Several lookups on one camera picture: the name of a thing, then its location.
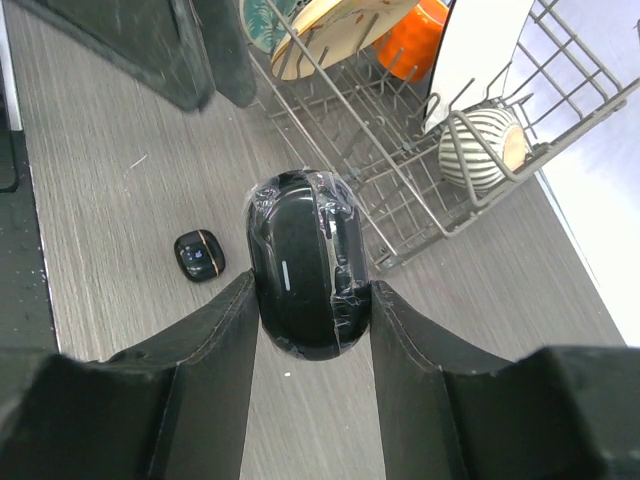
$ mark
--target gray wooden table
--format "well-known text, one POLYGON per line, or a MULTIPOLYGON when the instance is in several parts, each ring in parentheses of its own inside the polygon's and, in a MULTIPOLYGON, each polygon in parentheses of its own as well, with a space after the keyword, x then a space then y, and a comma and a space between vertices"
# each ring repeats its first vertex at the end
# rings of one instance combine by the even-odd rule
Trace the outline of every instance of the gray wooden table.
MULTIPOLYGON (((6 9, 59 343, 105 359, 247 269, 247 190, 301 165, 257 111, 217 98, 183 115, 6 9), (204 285, 188 283, 172 253, 198 227, 228 257, 227 272, 204 285)), ((622 343, 535 180, 388 280, 423 313, 508 358, 545 343, 622 343)), ((376 408, 367 338, 311 364, 261 335, 243 478, 384 478, 376 408)))

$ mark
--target cup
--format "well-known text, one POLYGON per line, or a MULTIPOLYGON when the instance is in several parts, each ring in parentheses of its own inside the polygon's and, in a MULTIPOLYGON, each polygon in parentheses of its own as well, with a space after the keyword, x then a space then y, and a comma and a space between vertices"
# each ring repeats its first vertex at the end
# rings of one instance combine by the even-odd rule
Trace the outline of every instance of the cup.
POLYGON ((448 15, 449 8, 440 0, 420 0, 373 44, 380 64, 394 77, 422 80, 435 63, 448 15))

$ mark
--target dish rack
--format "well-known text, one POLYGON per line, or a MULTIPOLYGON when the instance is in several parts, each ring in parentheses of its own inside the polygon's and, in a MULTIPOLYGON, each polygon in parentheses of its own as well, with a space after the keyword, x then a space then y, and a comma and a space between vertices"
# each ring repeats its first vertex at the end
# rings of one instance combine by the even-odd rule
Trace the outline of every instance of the dish rack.
MULTIPOLYGON (((640 79, 621 85, 554 11, 559 0, 535 0, 514 57, 501 72, 510 70, 505 90, 509 93, 486 98, 466 111, 455 110, 456 99, 471 80, 451 102, 448 118, 425 134, 425 119, 440 102, 438 92, 426 90, 428 82, 411 84, 394 78, 376 61, 371 47, 323 69, 327 51, 316 61, 306 48, 310 37, 305 45, 272 0, 265 1, 291 35, 290 45, 299 46, 315 71, 310 77, 281 81, 271 73, 267 56, 251 50, 258 77, 267 86, 255 105, 273 121, 303 165, 337 173, 351 186, 361 209, 368 257, 381 272, 406 264, 440 239, 459 234, 535 171, 623 108, 626 98, 640 86, 640 79), (541 36, 550 46, 544 60, 533 53, 533 47, 545 43, 541 36), (581 81, 574 79, 571 87, 564 86, 554 72, 559 60, 575 69, 581 81), (516 63, 524 76, 514 83, 510 67, 516 63), (453 140, 466 189, 442 178, 437 153, 445 125, 454 131, 456 120, 483 143, 466 116, 469 110, 482 107, 506 108, 515 114, 525 131, 529 153, 525 164, 511 172, 493 152, 505 178, 478 194, 471 186, 457 135, 453 140)), ((375 21, 374 17, 363 41, 375 21)), ((302 60, 302 56, 285 58, 298 64, 302 60)), ((491 147, 486 142, 483 145, 491 154, 491 147)))

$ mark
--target small black object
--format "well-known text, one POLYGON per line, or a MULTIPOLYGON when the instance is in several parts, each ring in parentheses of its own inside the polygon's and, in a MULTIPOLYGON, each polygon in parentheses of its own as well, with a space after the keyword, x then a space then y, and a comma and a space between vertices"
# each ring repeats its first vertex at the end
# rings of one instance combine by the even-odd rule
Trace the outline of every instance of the small black object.
POLYGON ((262 326, 298 358, 328 360, 369 324, 371 290, 355 197, 337 176, 293 171, 250 199, 247 235, 262 326))
POLYGON ((185 233, 173 245, 182 273, 192 282, 204 282, 219 276, 226 266, 220 243, 207 230, 185 233))

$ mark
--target white plate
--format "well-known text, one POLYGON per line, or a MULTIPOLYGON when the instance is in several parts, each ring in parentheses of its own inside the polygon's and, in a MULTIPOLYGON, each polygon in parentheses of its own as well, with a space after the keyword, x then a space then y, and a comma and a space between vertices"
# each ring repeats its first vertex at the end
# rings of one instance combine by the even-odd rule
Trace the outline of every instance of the white plate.
MULTIPOLYGON (((296 17, 292 27, 316 61, 321 59, 325 48, 329 48, 322 59, 322 66, 326 68, 373 43, 417 3, 417 0, 313 0, 296 17)), ((272 73, 278 76, 287 58, 283 80, 311 75, 313 65, 303 57, 295 42, 291 53, 286 53, 290 43, 291 36, 286 35, 276 48, 271 59, 272 73)))
POLYGON ((533 0, 456 0, 442 36, 431 77, 431 92, 440 104, 424 125, 428 132, 449 113, 449 105, 465 85, 471 86, 453 104, 454 110, 473 107, 504 94, 509 64, 533 0))

